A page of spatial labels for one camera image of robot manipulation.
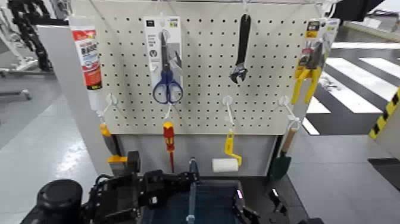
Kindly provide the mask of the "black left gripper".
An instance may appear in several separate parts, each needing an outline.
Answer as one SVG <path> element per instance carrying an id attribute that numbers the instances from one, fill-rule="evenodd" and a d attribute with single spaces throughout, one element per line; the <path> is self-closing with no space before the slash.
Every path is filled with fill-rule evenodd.
<path id="1" fill-rule="evenodd" d="M 107 159 L 115 168 L 114 176 L 99 175 L 91 188 L 91 222 L 123 223 L 138 215 L 138 173 L 140 154 L 130 151 L 126 156 L 113 155 Z M 177 175 L 162 170 L 146 172 L 142 177 L 140 206 L 149 209 L 164 207 L 166 191 L 181 191 L 199 180 L 195 172 L 181 172 Z"/>

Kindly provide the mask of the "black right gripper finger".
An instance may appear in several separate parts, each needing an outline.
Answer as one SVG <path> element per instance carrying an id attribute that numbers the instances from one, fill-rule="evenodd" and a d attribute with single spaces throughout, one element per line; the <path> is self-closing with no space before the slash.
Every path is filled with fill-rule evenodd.
<path id="1" fill-rule="evenodd" d="M 273 211 L 275 213 L 280 213 L 284 216 L 288 215 L 288 208 L 284 205 L 282 197 L 275 188 L 272 188 L 270 190 L 270 192 L 268 193 L 268 197 L 274 205 Z"/>

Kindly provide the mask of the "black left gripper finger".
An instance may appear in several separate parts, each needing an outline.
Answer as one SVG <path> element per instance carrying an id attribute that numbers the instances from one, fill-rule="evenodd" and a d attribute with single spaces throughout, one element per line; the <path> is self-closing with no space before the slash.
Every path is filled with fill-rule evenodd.
<path id="1" fill-rule="evenodd" d="M 245 199 L 241 190 L 237 189 L 233 196 L 232 210 L 241 224 L 260 224 L 259 214 L 245 205 Z"/>

